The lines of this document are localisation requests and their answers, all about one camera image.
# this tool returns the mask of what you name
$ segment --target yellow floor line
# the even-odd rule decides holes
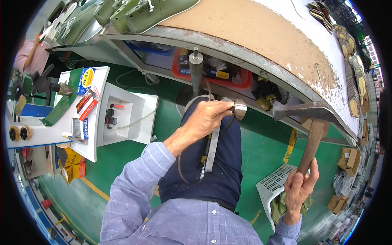
[[[46,187],[44,180],[43,180],[41,177],[39,177],[39,178],[41,179],[41,182],[44,184],[44,187],[45,187],[46,191],[49,193],[49,195],[50,195],[51,198],[53,199],[54,203],[58,206],[58,208],[60,208],[61,211],[64,212],[64,210],[61,209],[60,205],[56,202],[56,199],[53,198],[52,194],[50,193],[50,191],[49,191],[48,188]],[[72,222],[72,220],[71,220],[69,217],[68,217],[68,219],[69,219],[69,221],[70,221],[70,222],[71,222],[71,223],[72,223],[81,233],[83,233],[83,235],[84,235],[85,237],[87,237],[88,239],[90,239],[90,241],[92,241],[94,244],[98,245],[93,239],[91,239],[88,235],[86,235],[77,225],[75,225],[75,223]]]
[[[296,140],[295,135],[297,133],[298,133],[297,129],[293,129],[291,131],[289,145],[287,146],[286,154],[285,154],[285,157],[283,158],[283,162],[284,163],[288,163],[289,162],[289,158],[290,158],[291,153],[293,152],[293,148],[294,148],[294,144],[295,144],[295,140]]]
[[[297,133],[298,133],[298,130],[297,130],[297,129],[293,129],[293,130],[291,131],[291,136],[290,136],[290,140],[289,140],[289,145],[287,146],[287,150],[286,150],[286,153],[285,153],[285,157],[283,158],[283,162],[284,162],[284,163],[288,163],[288,162],[289,162],[289,158],[290,158],[291,153],[293,152],[293,148],[294,148],[294,144],[295,144],[295,140],[296,140],[295,135],[296,135]],[[261,213],[261,210],[259,210],[259,211],[257,212],[257,214],[256,214],[256,216],[254,217],[254,219],[250,222],[250,225],[253,225],[253,223],[254,223],[254,222],[256,221],[256,219],[259,217],[260,213]]]
[[[103,193],[100,189],[98,189],[95,185],[93,185],[90,181],[88,181],[85,177],[80,178],[88,187],[93,189],[98,195],[103,197],[106,201],[109,201],[109,196]]]
[[[260,213],[261,213],[261,210],[259,210],[259,211],[257,212],[257,214],[256,214],[256,216],[254,217],[254,219],[250,222],[250,225],[253,225],[253,223],[254,223],[254,222],[256,221],[256,219],[259,217]]]

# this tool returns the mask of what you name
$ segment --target navy pants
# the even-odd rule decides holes
[[[205,97],[197,98],[185,112],[181,126],[183,126],[200,101],[207,101]],[[221,132],[230,123],[230,116],[223,118]],[[241,194],[242,156],[241,131],[236,120],[231,127],[219,135],[212,172],[206,172],[200,183],[201,156],[205,155],[207,138],[204,137],[188,146],[181,153],[180,168],[182,175],[189,182],[185,183],[178,173],[177,160],[168,172],[158,182],[161,202],[169,199],[188,198],[205,201],[215,201],[219,205],[234,211]]]

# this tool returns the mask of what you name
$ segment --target printed label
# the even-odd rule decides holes
[[[91,86],[93,83],[93,77],[94,77],[94,70],[92,68],[87,69],[82,78],[82,86],[85,88],[88,88]]]
[[[85,118],[84,120],[83,120],[83,139],[84,140],[87,140],[87,139],[89,139],[89,122],[88,122],[88,118]]]
[[[188,50],[187,49],[181,49],[180,50],[180,55],[187,55],[188,54]]]
[[[91,84],[93,83],[94,73],[95,69],[92,67],[84,68],[82,70],[76,94],[84,95],[87,90],[89,90]]]
[[[228,79],[230,76],[230,74],[228,74],[227,72],[223,72],[223,71],[218,71],[216,73],[216,77],[222,78],[222,79]]]

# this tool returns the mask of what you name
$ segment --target factory floor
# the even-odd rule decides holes
[[[120,65],[95,62],[95,66],[110,67],[107,82],[116,84],[116,78],[132,70]],[[161,78],[159,85],[147,85],[145,77],[140,72],[134,72],[121,77],[118,82],[122,85],[139,88],[129,89],[139,93],[157,93],[160,105],[156,113],[153,134],[156,141],[164,141],[180,125],[181,116],[175,106],[175,99],[182,83]],[[292,128],[275,122],[272,118],[248,109],[241,121],[242,134],[242,173],[241,198],[236,211],[248,220],[262,242],[266,244],[268,237],[273,234],[271,225],[265,215],[256,183],[288,162],[297,165],[305,148],[306,140],[292,137]],[[328,137],[342,138],[332,126]],[[51,201],[53,207],[63,211],[71,221],[70,227],[89,244],[97,244],[103,213],[110,194],[110,185],[121,173],[124,165],[138,158],[145,145],[131,140],[99,147],[97,162],[86,160],[85,178],[75,179],[70,185],[56,175],[38,178],[40,188]],[[316,244],[325,238],[334,216],[327,204],[334,194],[332,180],[338,167],[336,165],[342,146],[321,143],[316,157],[319,165],[320,178],[314,188],[313,206],[302,219],[299,244]],[[160,198],[154,196],[152,207],[160,204]]]

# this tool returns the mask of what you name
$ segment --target workbench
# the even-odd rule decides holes
[[[89,42],[78,40],[72,47],[51,48],[79,54],[85,49],[83,53],[88,53],[88,49],[105,41],[116,54],[107,62],[135,67],[155,83],[159,83],[157,76],[162,76],[191,84],[190,79],[178,78],[170,69],[147,64],[146,54],[131,50],[123,40],[186,49],[197,47],[201,53],[268,78],[305,103],[326,102],[345,129],[334,125],[344,139],[325,137],[321,141],[355,146],[358,118],[349,112],[344,57],[335,35],[330,35],[309,14],[308,2],[202,0],[192,9],[163,21],[142,35],[130,31],[119,34],[109,23],[99,32],[89,31],[85,35],[90,36]],[[231,99],[241,98],[250,108],[272,116],[271,111],[264,111],[253,97],[241,90],[213,83],[211,90]],[[286,117],[281,121],[305,135],[309,133],[297,120]]]

